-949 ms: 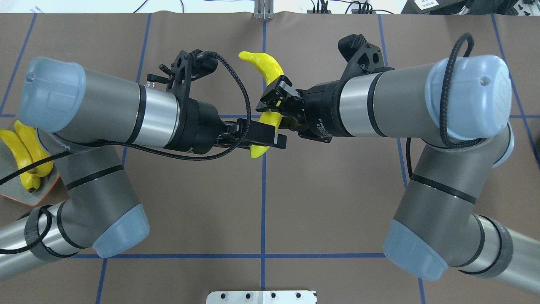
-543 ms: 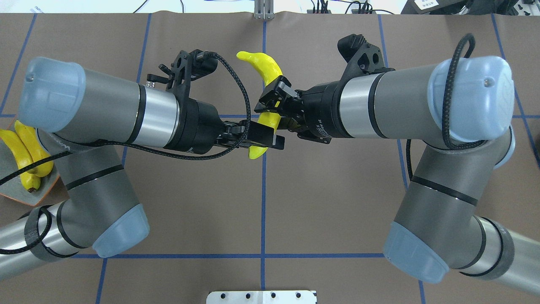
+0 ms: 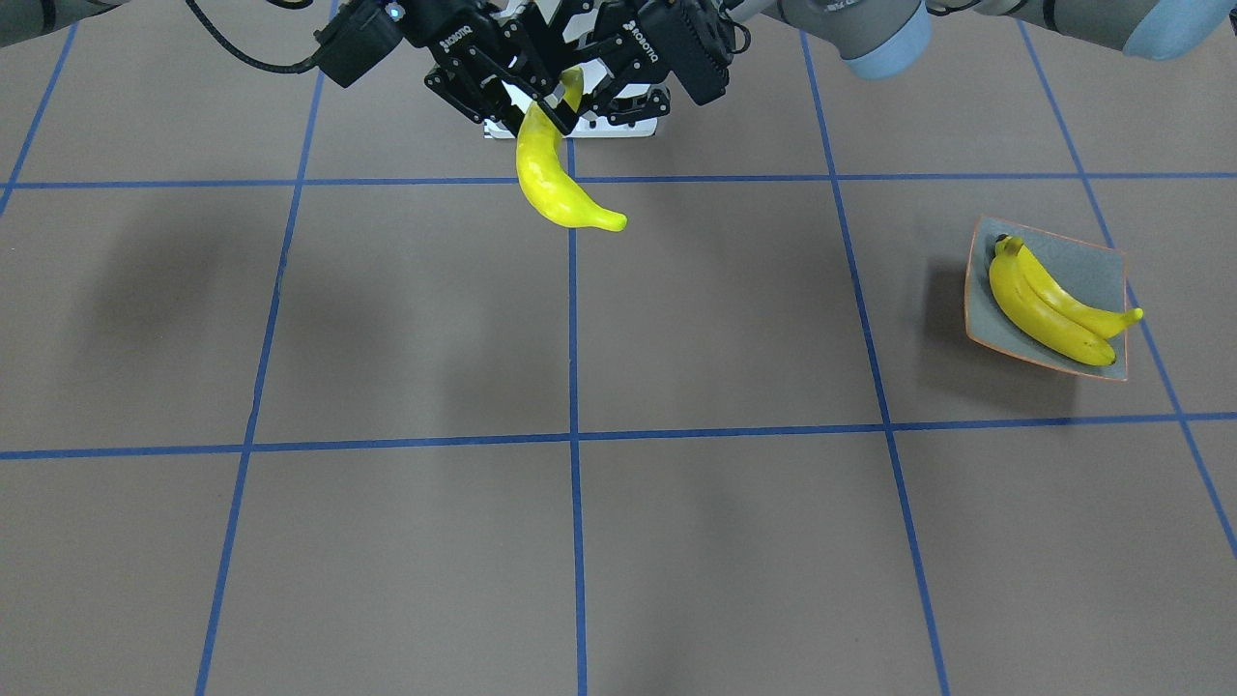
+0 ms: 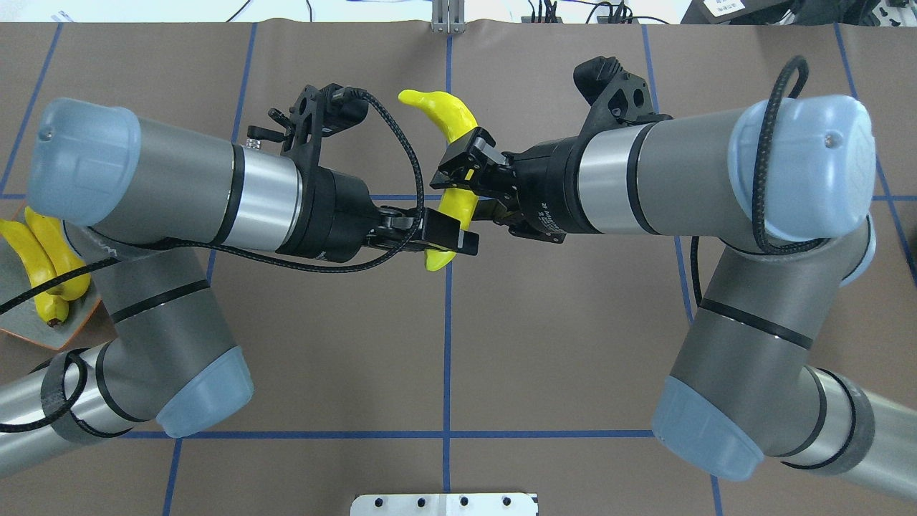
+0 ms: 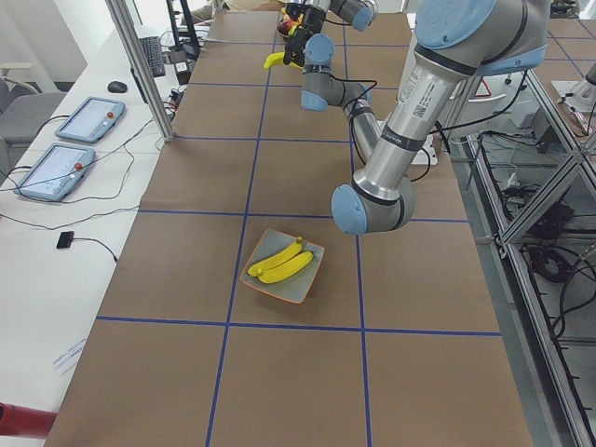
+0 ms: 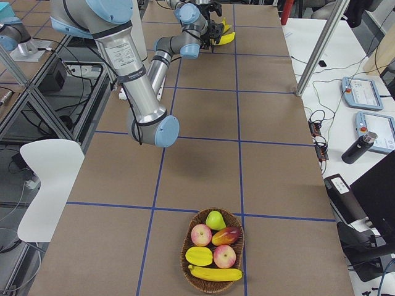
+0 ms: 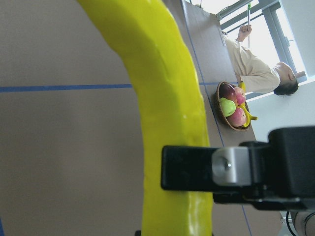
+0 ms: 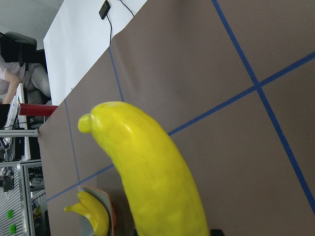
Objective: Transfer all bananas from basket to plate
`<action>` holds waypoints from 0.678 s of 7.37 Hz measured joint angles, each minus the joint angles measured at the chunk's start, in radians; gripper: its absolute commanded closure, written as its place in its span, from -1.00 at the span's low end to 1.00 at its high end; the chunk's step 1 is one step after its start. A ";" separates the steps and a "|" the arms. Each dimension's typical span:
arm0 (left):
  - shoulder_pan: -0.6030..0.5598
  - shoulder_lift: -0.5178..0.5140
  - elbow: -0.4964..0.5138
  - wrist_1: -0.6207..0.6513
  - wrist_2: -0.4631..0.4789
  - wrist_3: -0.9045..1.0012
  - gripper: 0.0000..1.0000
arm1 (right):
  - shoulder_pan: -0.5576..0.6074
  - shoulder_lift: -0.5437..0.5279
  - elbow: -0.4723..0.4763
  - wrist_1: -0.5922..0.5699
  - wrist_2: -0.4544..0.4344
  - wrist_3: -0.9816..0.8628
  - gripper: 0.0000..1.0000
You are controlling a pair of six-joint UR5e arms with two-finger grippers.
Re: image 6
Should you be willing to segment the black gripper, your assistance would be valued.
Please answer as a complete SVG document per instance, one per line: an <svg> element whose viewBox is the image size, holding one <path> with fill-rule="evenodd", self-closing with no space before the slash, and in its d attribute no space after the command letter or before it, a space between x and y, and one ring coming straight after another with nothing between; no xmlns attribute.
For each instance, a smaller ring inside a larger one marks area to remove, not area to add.
<svg viewBox="0 0 395 296"><path fill-rule="evenodd" d="M223 23L216 23L213 20L209 20L207 30L202 34L202 48L213 49L214 46L219 45L223 31Z"/></svg>

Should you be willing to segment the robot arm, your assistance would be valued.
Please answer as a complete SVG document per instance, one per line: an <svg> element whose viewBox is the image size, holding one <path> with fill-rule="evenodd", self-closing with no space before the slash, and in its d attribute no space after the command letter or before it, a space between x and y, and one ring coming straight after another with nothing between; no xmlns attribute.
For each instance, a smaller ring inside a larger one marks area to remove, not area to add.
<svg viewBox="0 0 395 296"><path fill-rule="evenodd" d="M181 26L181 33L159 38L154 44L155 54L147 72L149 81L158 95L164 84L174 55L182 59L197 59L201 49L213 50L225 31L225 25L211 19L215 12L222 16L222 5L217 1L167 1Z"/></svg>
<svg viewBox="0 0 395 296"><path fill-rule="evenodd" d="M51 1L51 22L66 35L92 38L129 103L127 129L140 144L169 147L178 120L159 104L131 37L132 1Z"/></svg>

